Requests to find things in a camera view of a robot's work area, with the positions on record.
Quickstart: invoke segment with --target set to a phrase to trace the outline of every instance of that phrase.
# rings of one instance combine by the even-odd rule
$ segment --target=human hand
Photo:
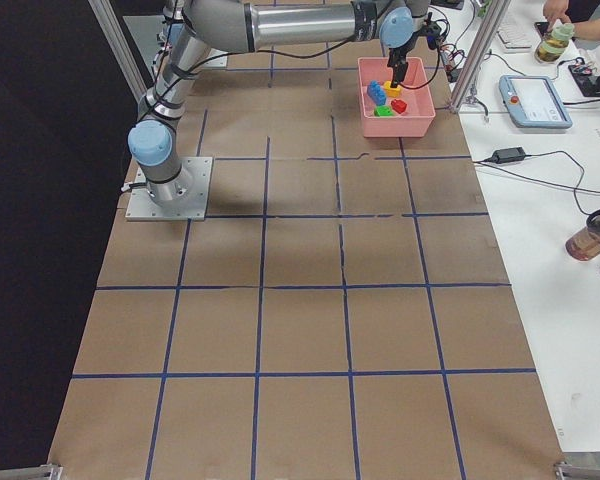
[[[542,8],[542,14],[544,18],[549,22],[549,30],[553,28],[553,24],[556,20],[564,22],[564,19],[568,18],[566,15],[567,8],[569,8],[569,0],[547,0]]]

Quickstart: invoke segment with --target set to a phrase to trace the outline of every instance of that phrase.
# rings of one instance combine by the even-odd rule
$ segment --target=person's arm
[[[600,41],[600,18],[574,23],[573,25],[575,26],[574,37],[582,40]]]
[[[547,0],[545,2],[542,14],[549,22],[549,29],[553,27],[556,20],[565,17],[567,8],[569,8],[569,0]]]

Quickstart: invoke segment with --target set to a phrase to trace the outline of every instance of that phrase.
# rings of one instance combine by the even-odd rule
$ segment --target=white mounting plate
[[[213,50],[211,50],[209,52],[209,55],[207,55],[207,58],[215,57],[216,55],[222,55],[224,53],[227,53],[227,52],[223,52],[222,50],[216,50],[214,48]],[[227,68],[227,58],[228,57],[221,57],[221,58],[216,58],[215,60],[211,60],[210,62],[207,62],[204,64],[204,68]]]
[[[207,213],[209,201],[209,184],[211,183],[212,157],[183,157],[182,168],[186,168],[193,175],[192,191],[189,201],[184,205],[162,207],[153,202],[144,188],[137,188],[131,192],[126,218],[128,221],[173,221],[195,220],[202,221]],[[138,168],[134,182],[145,182],[144,173]]]

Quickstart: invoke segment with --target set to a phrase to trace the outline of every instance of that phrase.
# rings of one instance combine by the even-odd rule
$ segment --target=power adapter
[[[500,150],[496,150],[491,155],[491,158],[485,158],[483,161],[487,163],[512,163],[512,162],[521,162],[527,157],[527,154],[524,152],[522,147],[515,148],[501,148]]]

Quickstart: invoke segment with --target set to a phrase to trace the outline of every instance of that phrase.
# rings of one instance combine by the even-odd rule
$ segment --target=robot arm
[[[171,0],[175,5],[178,0]],[[139,123],[129,147],[147,179],[147,191],[162,208],[189,199],[195,172],[183,168],[175,134],[184,103],[211,48],[256,52],[269,45],[368,41],[390,48],[393,81],[402,82],[406,55],[421,35],[432,35],[426,15],[430,0],[353,0],[347,4],[255,6],[239,0],[185,0],[185,28],[169,63],[140,101]]]

